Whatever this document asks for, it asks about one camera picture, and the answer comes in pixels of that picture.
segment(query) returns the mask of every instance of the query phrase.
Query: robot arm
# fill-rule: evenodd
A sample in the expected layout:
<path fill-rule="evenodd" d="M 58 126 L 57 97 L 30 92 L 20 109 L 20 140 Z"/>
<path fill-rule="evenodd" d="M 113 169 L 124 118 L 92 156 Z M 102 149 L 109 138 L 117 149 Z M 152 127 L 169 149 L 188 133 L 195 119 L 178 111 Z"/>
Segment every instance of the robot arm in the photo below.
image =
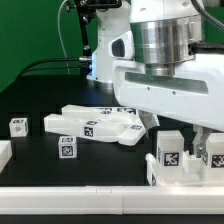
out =
<path fill-rule="evenodd" d="M 194 54 L 189 48 L 202 40 L 201 16 L 192 2 L 133 0 L 132 35 L 118 37 L 109 51 L 113 55 L 114 43 L 121 39 L 123 48 L 134 52 L 131 59 L 120 56 L 113 64 L 118 102 L 206 127 L 194 142 L 198 155 L 210 130 L 224 131 L 224 56 Z"/>

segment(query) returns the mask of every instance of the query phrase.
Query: white block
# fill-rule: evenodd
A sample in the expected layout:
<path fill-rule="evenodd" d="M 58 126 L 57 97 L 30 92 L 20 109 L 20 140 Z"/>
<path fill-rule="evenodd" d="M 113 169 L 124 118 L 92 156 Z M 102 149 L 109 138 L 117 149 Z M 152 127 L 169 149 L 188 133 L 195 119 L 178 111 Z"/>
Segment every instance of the white block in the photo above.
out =
<path fill-rule="evenodd" d="M 150 184 L 150 186 L 154 187 L 156 186 L 156 159 L 152 154 L 146 155 L 146 161 L 147 161 L 147 180 Z"/>
<path fill-rule="evenodd" d="M 190 155 L 189 151 L 183 153 L 183 168 L 186 173 L 196 173 L 201 168 L 201 158 Z"/>
<path fill-rule="evenodd" d="M 206 141 L 200 175 L 204 185 L 224 186 L 224 133 L 212 133 Z"/>
<path fill-rule="evenodd" d="M 77 158 L 77 141 L 75 136 L 61 136 L 58 142 L 59 158 Z"/>
<path fill-rule="evenodd" d="M 12 148 L 10 141 L 0 141 L 0 173 L 8 163 L 12 156 Z"/>
<path fill-rule="evenodd" d="M 159 131 L 157 136 L 157 174 L 160 180 L 182 177 L 184 138 L 179 131 Z"/>
<path fill-rule="evenodd" d="M 9 123 L 11 137 L 25 137 L 28 133 L 27 118 L 13 118 Z"/>

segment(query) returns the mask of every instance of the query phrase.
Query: black and white pattern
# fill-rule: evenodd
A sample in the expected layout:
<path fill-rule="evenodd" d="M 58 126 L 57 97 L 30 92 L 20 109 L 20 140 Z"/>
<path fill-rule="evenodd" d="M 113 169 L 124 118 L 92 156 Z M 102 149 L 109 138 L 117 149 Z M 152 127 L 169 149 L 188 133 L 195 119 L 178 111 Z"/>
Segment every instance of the black and white pattern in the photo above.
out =
<path fill-rule="evenodd" d="M 142 129 L 142 126 L 139 126 L 139 125 L 133 125 L 133 126 L 131 127 L 131 129 L 141 130 L 141 129 Z"/>
<path fill-rule="evenodd" d="M 62 146 L 62 156 L 63 157 L 73 156 L 73 146 Z"/>
<path fill-rule="evenodd" d="M 101 112 L 101 114 L 111 114 L 112 113 L 112 108 L 100 108 L 101 110 L 103 110 Z"/>
<path fill-rule="evenodd" d="M 205 165 L 207 166 L 208 165 L 208 152 L 205 151 L 204 155 L 203 155 L 203 161 L 205 163 Z"/>
<path fill-rule="evenodd" d="M 94 126 L 94 125 L 97 124 L 97 122 L 96 122 L 96 121 L 88 121 L 86 124 L 87 124 L 87 125 Z"/>
<path fill-rule="evenodd" d="M 14 120 L 13 123 L 14 124 L 22 124 L 24 120 Z"/>
<path fill-rule="evenodd" d="M 157 155 L 159 163 L 161 162 L 161 149 L 158 147 L 158 155 Z"/>
<path fill-rule="evenodd" d="M 86 137 L 93 137 L 93 128 L 90 127 L 84 127 L 84 135 Z"/>
<path fill-rule="evenodd" d="M 133 108 L 117 108 L 117 112 L 126 112 L 129 114 L 136 115 L 136 109 L 133 109 Z"/>
<path fill-rule="evenodd" d="M 156 186 L 156 178 L 154 177 L 154 175 L 152 174 L 152 187 Z"/>
<path fill-rule="evenodd" d="M 65 138 L 62 138 L 61 140 L 63 143 L 70 143 L 70 142 L 73 142 L 73 138 L 70 138 L 70 137 L 65 137 Z"/>
<path fill-rule="evenodd" d="M 224 155 L 212 156 L 212 168 L 224 168 Z"/>
<path fill-rule="evenodd" d="M 179 153 L 164 153 L 164 166 L 178 166 Z"/>

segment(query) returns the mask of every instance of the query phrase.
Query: black cable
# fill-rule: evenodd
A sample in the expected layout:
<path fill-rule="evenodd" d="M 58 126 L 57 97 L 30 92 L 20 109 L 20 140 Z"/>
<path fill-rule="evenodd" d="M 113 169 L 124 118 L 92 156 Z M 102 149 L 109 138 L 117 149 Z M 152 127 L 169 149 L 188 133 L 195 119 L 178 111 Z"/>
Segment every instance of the black cable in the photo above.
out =
<path fill-rule="evenodd" d="M 224 54 L 224 44 L 194 43 L 191 50 L 195 54 Z"/>
<path fill-rule="evenodd" d="M 214 18 L 213 16 L 211 16 L 209 13 L 207 13 L 202 7 L 201 5 L 198 3 L 197 0 L 191 0 L 192 5 L 194 6 L 194 8 L 199 12 L 199 14 L 206 19 L 209 23 L 213 24 L 214 26 L 216 26 L 218 29 L 220 29 L 221 31 L 224 31 L 224 24 L 221 23 L 220 21 L 218 21 L 216 18 Z"/>
<path fill-rule="evenodd" d="M 26 66 L 17 76 L 17 79 L 19 79 L 27 70 L 29 70 L 30 68 L 40 65 L 40 64 L 45 64 L 45 63 L 59 63 L 59 62 L 74 62 L 74 61 L 79 61 L 79 58 L 50 58 L 50 59 L 43 59 L 43 60 L 39 60 L 36 62 L 33 62 L 31 64 L 29 64 L 28 66 Z"/>
<path fill-rule="evenodd" d="M 82 68 L 82 67 L 86 67 L 86 66 L 69 66 L 69 67 L 52 67 L 52 68 L 37 68 L 37 69 L 30 69 L 30 70 L 26 70 L 24 71 L 20 77 L 23 77 L 24 74 L 29 73 L 29 72 L 36 72 L 36 71 L 49 71 L 49 70 L 63 70 L 63 69 L 77 69 L 77 68 Z"/>

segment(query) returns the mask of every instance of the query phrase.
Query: cable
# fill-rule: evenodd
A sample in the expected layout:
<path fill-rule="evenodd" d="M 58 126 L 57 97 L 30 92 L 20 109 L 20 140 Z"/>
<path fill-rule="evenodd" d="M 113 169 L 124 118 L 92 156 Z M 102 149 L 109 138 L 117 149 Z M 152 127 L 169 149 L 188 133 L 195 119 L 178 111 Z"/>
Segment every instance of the cable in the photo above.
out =
<path fill-rule="evenodd" d="M 218 29 L 220 29 L 221 31 L 224 31 L 224 24 L 221 23 L 220 21 L 218 21 L 216 18 L 214 18 L 213 16 L 211 16 L 209 13 L 207 13 L 202 7 L 201 5 L 198 3 L 197 0 L 191 0 L 192 5 L 194 6 L 194 8 L 199 12 L 199 14 L 201 16 L 203 16 L 204 19 L 206 19 L 209 23 L 213 24 L 214 26 L 216 26 Z"/>
<path fill-rule="evenodd" d="M 64 41 L 63 41 L 63 37 L 62 37 L 62 33 L 61 33 L 61 12 L 62 12 L 62 9 L 64 8 L 64 5 L 66 4 L 66 2 L 68 2 L 69 0 L 64 0 L 58 10 L 58 19 L 57 19 L 57 23 L 58 23 L 58 35 L 59 35 L 59 39 L 60 39 L 60 43 L 61 43 L 61 47 L 62 47 L 62 50 L 63 50 L 63 54 L 64 54 L 64 57 L 65 58 L 68 58 L 68 55 L 67 55 L 67 52 L 66 52 L 66 49 L 65 49 L 65 45 L 64 45 Z"/>
<path fill-rule="evenodd" d="M 194 54 L 224 54 L 224 44 L 194 43 L 192 52 Z"/>
<path fill-rule="evenodd" d="M 21 77 L 25 74 L 25 73 L 29 73 L 29 72 L 36 72 L 36 71 L 49 71 L 49 70 L 63 70 L 63 69 L 77 69 L 77 68 L 82 68 L 82 67 L 86 67 L 86 66 L 66 66 L 66 67 L 52 67 L 52 68 L 37 68 L 37 69 L 30 69 L 30 70 L 26 70 L 21 74 Z"/>
<path fill-rule="evenodd" d="M 40 65 L 40 64 L 45 64 L 45 63 L 58 63 L 58 62 L 74 62 L 74 61 L 79 61 L 79 58 L 50 58 L 50 59 L 44 59 L 40 61 L 33 62 L 26 66 L 17 76 L 16 79 L 19 79 L 26 71 L 28 71 L 30 68 Z"/>

